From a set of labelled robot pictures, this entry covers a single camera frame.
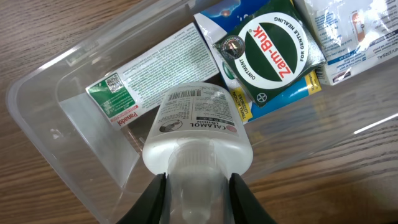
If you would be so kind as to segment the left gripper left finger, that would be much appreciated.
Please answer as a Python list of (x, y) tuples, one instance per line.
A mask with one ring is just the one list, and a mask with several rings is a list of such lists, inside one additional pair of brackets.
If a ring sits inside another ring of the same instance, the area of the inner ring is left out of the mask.
[(159, 224), (166, 183), (165, 173), (157, 174), (136, 203), (116, 224)]

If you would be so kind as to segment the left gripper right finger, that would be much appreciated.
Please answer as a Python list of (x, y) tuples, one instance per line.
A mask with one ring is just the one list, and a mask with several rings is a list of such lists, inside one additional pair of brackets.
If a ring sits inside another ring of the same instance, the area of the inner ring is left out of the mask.
[(229, 179), (229, 197), (235, 224), (277, 224), (237, 173)]

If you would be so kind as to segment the small white bottle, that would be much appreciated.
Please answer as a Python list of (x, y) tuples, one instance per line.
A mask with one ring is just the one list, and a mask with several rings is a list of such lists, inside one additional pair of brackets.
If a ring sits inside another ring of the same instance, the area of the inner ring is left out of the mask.
[(252, 164), (253, 149), (227, 90), (194, 82), (164, 96), (142, 150), (165, 174), (162, 223), (233, 223), (228, 182)]

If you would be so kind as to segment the white green medicine box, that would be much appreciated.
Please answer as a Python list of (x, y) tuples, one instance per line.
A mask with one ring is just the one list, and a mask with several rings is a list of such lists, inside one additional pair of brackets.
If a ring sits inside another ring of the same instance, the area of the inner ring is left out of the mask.
[(86, 88), (114, 129), (159, 106), (172, 87), (217, 75), (217, 64), (191, 23)]

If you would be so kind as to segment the green Zam-Buk box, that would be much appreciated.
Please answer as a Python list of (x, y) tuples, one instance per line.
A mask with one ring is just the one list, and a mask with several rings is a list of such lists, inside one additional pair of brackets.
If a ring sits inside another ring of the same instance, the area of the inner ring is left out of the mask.
[(290, 1), (269, 1), (213, 47), (260, 108), (326, 62)]

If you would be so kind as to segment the blue VapoDrops box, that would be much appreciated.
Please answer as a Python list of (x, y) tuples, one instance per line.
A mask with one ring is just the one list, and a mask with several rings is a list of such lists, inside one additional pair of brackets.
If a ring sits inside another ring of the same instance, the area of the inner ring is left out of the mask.
[(267, 113), (322, 90), (316, 73), (314, 71), (307, 72), (296, 83), (291, 84), (286, 90), (278, 93), (275, 98), (260, 107), (255, 104), (255, 101), (250, 99), (249, 94), (243, 90), (241, 84), (235, 79), (233, 72), (228, 70), (216, 49), (212, 47), (217, 40), (220, 40), (242, 23), (246, 17), (253, 15), (267, 3), (268, 1), (265, 0), (221, 1), (195, 14), (195, 20), (216, 60), (225, 85), (233, 98), (235, 98), (235, 105), (244, 123), (253, 121)]

